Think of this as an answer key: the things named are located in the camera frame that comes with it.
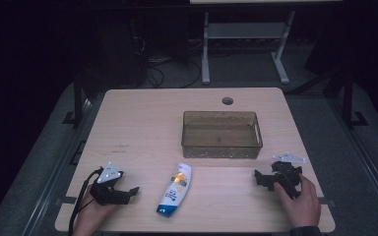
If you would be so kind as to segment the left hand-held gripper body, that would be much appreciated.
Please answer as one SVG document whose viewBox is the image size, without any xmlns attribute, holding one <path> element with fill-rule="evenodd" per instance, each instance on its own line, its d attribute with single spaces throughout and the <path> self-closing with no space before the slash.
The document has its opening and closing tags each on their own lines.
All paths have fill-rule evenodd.
<svg viewBox="0 0 378 236">
<path fill-rule="evenodd" d="M 91 187 L 91 195 L 102 206 L 127 205 L 131 199 L 128 192 L 114 189 L 118 179 L 118 169 L 109 162 L 102 168 L 101 173 Z"/>
</svg>

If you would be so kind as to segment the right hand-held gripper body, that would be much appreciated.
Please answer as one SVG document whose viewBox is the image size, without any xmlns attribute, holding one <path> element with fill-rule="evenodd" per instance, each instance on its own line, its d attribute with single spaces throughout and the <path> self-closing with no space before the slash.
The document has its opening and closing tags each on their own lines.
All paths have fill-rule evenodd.
<svg viewBox="0 0 378 236">
<path fill-rule="evenodd" d="M 305 163 L 306 159 L 286 152 L 274 155 L 273 160 L 275 162 L 272 164 L 272 170 L 276 172 L 277 182 L 291 199 L 297 198 L 300 193 L 295 187 L 300 183 L 299 174 L 302 172 L 302 167 L 294 167 L 293 163 Z"/>
</svg>

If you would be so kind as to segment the white and blue shampoo bottle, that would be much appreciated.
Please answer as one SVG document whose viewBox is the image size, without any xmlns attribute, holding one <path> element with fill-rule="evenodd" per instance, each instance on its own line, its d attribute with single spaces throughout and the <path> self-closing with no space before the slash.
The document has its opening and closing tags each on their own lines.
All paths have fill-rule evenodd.
<svg viewBox="0 0 378 236">
<path fill-rule="evenodd" d="M 163 217 L 172 217 L 184 200 L 191 181 L 192 167 L 185 163 L 179 163 L 158 203 L 157 213 Z"/>
</svg>

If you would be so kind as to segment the transparent brown plastic bin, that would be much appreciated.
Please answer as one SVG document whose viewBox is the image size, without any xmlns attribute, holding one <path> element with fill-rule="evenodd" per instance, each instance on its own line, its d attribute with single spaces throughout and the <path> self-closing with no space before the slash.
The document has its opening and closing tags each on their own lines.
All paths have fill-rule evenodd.
<svg viewBox="0 0 378 236">
<path fill-rule="evenodd" d="M 181 145 L 185 158 L 256 159 L 263 141 L 253 111 L 185 111 Z"/>
</svg>

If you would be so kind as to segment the person's left hand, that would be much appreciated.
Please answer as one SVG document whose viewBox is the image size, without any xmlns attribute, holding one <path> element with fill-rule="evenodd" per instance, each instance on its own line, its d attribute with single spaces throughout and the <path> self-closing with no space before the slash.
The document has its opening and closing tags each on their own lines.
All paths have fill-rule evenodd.
<svg viewBox="0 0 378 236">
<path fill-rule="evenodd" d="M 72 236 L 93 236 L 108 217 L 118 210 L 118 205 L 100 205 L 91 195 L 88 186 L 77 215 Z"/>
</svg>

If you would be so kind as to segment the person's right hand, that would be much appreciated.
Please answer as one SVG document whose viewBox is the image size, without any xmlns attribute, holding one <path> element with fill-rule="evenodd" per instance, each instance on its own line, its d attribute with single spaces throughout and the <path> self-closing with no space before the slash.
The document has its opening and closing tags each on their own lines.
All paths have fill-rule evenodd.
<svg viewBox="0 0 378 236">
<path fill-rule="evenodd" d="M 316 194 L 315 185 L 302 174 L 299 175 L 299 178 L 301 193 L 298 198 L 291 199 L 279 183 L 274 184 L 275 191 L 282 201 L 290 224 L 294 228 L 318 226 L 322 207 Z"/>
</svg>

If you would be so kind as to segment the black metal stand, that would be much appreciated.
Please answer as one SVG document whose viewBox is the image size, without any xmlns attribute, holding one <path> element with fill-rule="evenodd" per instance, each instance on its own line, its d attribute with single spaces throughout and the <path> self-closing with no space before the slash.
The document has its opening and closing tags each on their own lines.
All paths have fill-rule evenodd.
<svg viewBox="0 0 378 236">
<path fill-rule="evenodd" d="M 73 82 L 74 110 L 66 113 L 63 124 L 72 125 L 76 129 L 83 119 L 83 75 L 78 73 Z"/>
<path fill-rule="evenodd" d="M 342 117 L 349 129 L 356 126 L 367 126 L 368 123 L 360 111 L 352 109 L 353 99 L 353 77 L 351 72 L 346 72 L 344 76 L 343 108 Z"/>
</svg>

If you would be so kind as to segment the white metal stand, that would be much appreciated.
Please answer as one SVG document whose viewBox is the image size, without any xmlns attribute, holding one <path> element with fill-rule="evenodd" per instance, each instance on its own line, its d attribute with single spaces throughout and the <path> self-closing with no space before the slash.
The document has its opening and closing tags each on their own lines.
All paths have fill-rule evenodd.
<svg viewBox="0 0 378 236">
<path fill-rule="evenodd" d="M 271 56 L 281 83 L 288 85 L 290 80 L 284 69 L 282 56 L 294 16 L 295 12 L 290 11 L 284 22 L 211 23 L 209 13 L 206 13 L 203 28 L 202 83 L 208 85 L 211 82 L 209 66 L 209 41 L 211 39 L 278 39 L 279 47 L 271 53 Z"/>
</svg>

